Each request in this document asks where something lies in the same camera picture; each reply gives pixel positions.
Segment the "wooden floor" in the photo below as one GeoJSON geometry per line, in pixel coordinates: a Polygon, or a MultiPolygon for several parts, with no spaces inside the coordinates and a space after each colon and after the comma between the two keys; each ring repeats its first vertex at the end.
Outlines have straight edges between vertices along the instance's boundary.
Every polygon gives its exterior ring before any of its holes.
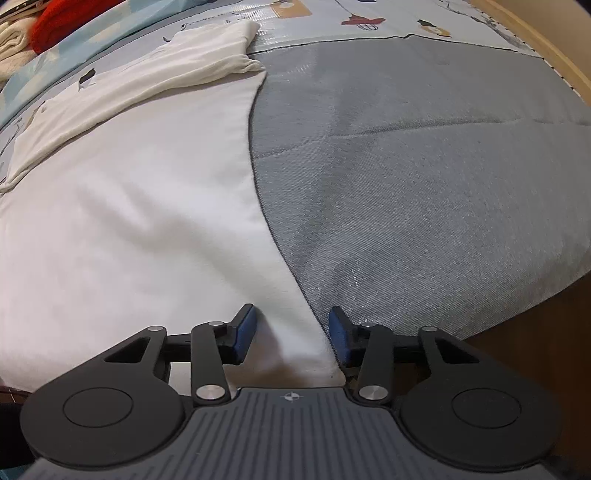
{"type": "Polygon", "coordinates": [[[556,454],[591,472],[591,274],[468,342],[556,396],[564,414],[556,454]]]}

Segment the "grey fabric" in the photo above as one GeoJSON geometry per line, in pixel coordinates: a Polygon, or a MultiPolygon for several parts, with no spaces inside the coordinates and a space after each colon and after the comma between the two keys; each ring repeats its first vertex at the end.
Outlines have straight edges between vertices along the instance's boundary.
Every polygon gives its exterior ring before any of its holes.
{"type": "Polygon", "coordinates": [[[419,37],[255,57],[261,205],[324,327],[338,304],[466,337],[591,270],[591,109],[543,60],[419,37]]]}

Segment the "wooden edge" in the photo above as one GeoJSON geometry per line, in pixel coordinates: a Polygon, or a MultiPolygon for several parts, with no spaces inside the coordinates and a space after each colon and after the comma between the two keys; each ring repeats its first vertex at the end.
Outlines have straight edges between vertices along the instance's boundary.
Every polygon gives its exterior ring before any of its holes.
{"type": "Polygon", "coordinates": [[[591,79],[589,79],[557,46],[532,25],[494,0],[469,0],[472,5],[511,30],[541,55],[591,105],[591,79]]]}

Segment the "white towel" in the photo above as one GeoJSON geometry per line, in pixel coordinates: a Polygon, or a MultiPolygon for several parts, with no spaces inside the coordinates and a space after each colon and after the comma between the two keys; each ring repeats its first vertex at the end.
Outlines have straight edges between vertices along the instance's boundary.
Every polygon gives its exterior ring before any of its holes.
{"type": "Polygon", "coordinates": [[[33,15],[0,25],[0,60],[19,53],[29,45],[29,32],[36,20],[33,15]]]}
{"type": "Polygon", "coordinates": [[[0,193],[71,138],[126,108],[165,90],[203,85],[231,73],[258,72],[246,48],[259,25],[251,20],[205,25],[178,32],[153,52],[118,69],[96,75],[81,88],[76,82],[46,101],[17,138],[0,193]]]}
{"type": "Polygon", "coordinates": [[[0,60],[0,90],[4,88],[14,72],[25,66],[36,56],[37,54],[32,49],[27,48],[11,55],[7,59],[0,60]]]}

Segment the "grey ribbed plate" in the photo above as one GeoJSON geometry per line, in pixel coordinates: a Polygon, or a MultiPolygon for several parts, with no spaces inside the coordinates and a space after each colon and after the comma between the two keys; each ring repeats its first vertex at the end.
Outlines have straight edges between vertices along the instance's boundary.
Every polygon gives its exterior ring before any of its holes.
{"type": "MultiPolygon", "coordinates": [[[[67,442],[67,438],[56,441],[67,442]]],[[[415,448],[383,408],[352,403],[341,388],[244,388],[230,404],[196,410],[176,440],[110,471],[38,460],[22,480],[552,480],[542,466],[463,472],[415,448]]]]}

